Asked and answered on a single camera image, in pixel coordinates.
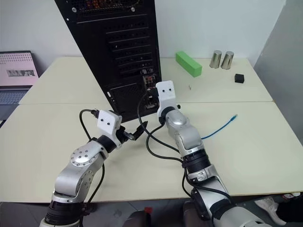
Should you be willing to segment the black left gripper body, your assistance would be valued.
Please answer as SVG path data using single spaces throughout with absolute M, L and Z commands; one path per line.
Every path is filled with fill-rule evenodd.
M 121 143 L 125 143 L 128 140 L 134 140 L 135 137 L 133 134 L 125 131 L 124 126 L 120 126 L 120 128 L 116 131 L 116 137 Z

